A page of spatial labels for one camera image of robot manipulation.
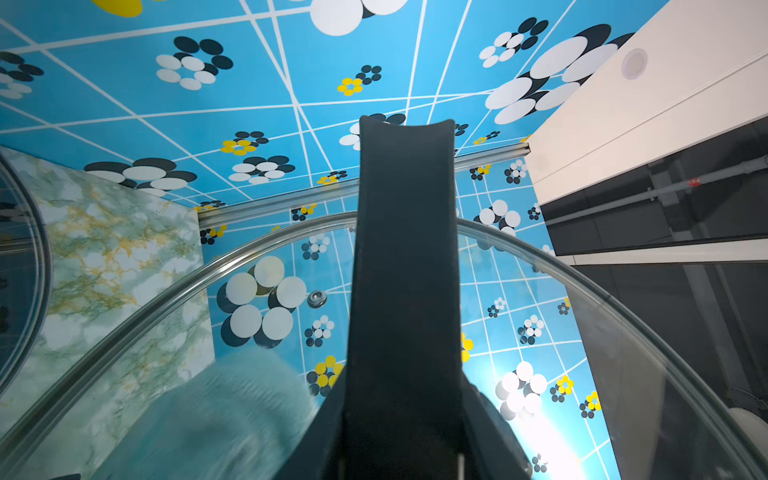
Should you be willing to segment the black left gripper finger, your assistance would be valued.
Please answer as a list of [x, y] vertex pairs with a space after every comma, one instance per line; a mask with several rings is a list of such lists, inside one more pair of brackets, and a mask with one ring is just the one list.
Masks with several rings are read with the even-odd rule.
[[282, 479], [527, 479], [462, 370], [454, 128], [359, 121], [347, 361]]

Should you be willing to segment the light green microfiber cloth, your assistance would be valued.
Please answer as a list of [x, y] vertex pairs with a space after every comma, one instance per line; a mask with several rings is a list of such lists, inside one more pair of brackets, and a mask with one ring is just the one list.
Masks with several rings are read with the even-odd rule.
[[97, 479], [270, 479], [317, 406], [271, 350], [217, 359], [156, 399], [95, 473]]

